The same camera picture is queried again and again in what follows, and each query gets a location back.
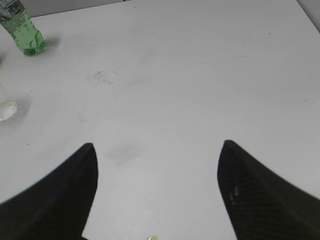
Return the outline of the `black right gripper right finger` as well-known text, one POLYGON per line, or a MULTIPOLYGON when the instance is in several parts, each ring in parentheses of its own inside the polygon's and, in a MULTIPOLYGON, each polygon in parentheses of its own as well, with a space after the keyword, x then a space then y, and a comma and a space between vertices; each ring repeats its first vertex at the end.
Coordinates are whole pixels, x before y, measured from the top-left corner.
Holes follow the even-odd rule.
POLYGON ((232 140, 217 182, 238 240, 318 240, 320 200, 286 181, 232 140))

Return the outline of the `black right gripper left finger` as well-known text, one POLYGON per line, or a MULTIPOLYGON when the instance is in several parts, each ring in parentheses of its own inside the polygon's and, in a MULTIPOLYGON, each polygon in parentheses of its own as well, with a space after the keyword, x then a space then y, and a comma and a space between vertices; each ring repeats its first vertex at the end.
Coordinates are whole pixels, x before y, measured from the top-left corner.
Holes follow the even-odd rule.
POLYGON ((82 240, 98 187, 98 159, 85 143, 44 178, 0 205, 2 240, 82 240))

